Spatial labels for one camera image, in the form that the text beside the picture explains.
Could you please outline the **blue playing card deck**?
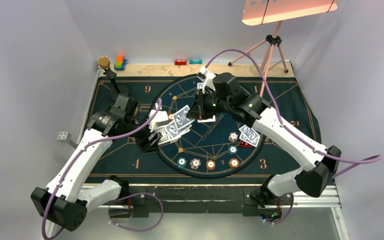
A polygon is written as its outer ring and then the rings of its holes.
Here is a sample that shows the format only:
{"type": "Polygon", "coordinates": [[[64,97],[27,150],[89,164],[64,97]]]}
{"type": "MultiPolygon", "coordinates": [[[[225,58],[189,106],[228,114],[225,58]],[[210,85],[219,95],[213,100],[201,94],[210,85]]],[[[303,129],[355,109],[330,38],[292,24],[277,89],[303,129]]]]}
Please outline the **blue playing card deck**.
{"type": "Polygon", "coordinates": [[[186,125],[182,129],[178,129],[174,121],[169,124],[159,127],[156,132],[159,133],[161,138],[158,140],[158,146],[162,147],[168,144],[172,144],[179,140],[183,135],[190,131],[191,124],[186,125]]]}

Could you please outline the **green poker chip stack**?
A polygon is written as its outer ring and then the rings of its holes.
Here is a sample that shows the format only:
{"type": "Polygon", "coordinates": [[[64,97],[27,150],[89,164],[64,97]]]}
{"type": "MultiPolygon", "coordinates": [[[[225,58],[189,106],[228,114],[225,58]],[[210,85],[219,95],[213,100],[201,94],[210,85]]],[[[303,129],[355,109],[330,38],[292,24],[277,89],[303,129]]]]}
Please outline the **green poker chip stack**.
{"type": "Polygon", "coordinates": [[[184,157],[180,157],[177,159],[176,165],[179,169],[184,169],[187,165],[187,160],[184,157]]]}

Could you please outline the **pink white poker chip stack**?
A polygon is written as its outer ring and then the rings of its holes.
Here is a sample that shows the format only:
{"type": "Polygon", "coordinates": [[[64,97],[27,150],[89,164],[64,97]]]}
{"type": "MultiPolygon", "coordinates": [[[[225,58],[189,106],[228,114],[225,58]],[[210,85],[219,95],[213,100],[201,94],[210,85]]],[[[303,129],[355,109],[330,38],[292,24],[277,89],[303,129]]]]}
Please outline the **pink white poker chip stack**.
{"type": "Polygon", "coordinates": [[[197,170],[201,166],[201,161],[198,158],[194,158],[190,161],[190,168],[192,170],[197,170]]]}

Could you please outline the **orange red poker chip stack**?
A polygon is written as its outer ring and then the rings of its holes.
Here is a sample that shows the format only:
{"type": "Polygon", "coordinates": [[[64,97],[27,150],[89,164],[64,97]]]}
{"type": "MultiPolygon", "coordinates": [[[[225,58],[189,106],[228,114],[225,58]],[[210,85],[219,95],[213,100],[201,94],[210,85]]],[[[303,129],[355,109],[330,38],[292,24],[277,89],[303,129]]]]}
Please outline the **orange red poker chip stack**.
{"type": "Polygon", "coordinates": [[[214,160],[208,160],[206,162],[206,168],[209,170],[209,171],[212,171],[216,168],[216,162],[214,160]]]}

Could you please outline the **red triangular button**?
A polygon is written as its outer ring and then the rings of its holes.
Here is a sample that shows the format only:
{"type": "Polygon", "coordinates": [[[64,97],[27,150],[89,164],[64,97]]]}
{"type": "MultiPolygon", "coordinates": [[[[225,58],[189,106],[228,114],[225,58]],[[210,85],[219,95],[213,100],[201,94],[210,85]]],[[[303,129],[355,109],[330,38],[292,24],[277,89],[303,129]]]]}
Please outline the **red triangular button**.
{"type": "Polygon", "coordinates": [[[250,148],[251,147],[251,145],[249,145],[248,143],[246,143],[244,141],[241,141],[238,146],[243,147],[243,148],[250,148]]]}

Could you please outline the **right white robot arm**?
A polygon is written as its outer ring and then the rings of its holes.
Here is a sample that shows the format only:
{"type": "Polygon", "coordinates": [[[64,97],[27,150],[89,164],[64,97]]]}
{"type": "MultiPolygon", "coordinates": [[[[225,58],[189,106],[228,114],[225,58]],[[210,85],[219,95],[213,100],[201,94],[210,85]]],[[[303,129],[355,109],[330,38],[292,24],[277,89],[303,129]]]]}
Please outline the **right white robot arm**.
{"type": "Polygon", "coordinates": [[[214,74],[209,70],[197,74],[203,87],[195,93],[195,101],[187,113],[189,119],[204,120],[218,113],[228,113],[251,130],[263,134],[299,164],[287,173],[270,176],[260,188],[262,200],[274,203],[284,194],[302,191],[318,198],[338,169],[334,157],[341,151],[313,141],[280,116],[275,102],[252,93],[246,95],[238,79],[231,73],[214,74]]]}

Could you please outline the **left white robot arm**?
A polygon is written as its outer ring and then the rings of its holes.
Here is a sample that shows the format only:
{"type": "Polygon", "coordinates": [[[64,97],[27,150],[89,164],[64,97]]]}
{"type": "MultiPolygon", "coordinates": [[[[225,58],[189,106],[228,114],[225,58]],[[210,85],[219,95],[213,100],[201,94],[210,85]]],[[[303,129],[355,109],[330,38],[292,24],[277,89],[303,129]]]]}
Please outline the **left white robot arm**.
{"type": "Polygon", "coordinates": [[[83,189],[96,163],[116,140],[132,137],[143,153],[159,150],[161,134],[153,127],[161,122],[162,100],[157,100],[143,122],[137,118],[138,106],[136,99],[119,95],[113,105],[93,114],[61,171],[46,187],[36,187],[32,191],[31,200],[42,217],[43,239],[53,240],[63,230],[76,230],[90,212],[108,202],[132,205],[135,197],[142,195],[141,192],[131,193],[129,182],[115,175],[90,189],[83,189]]]}

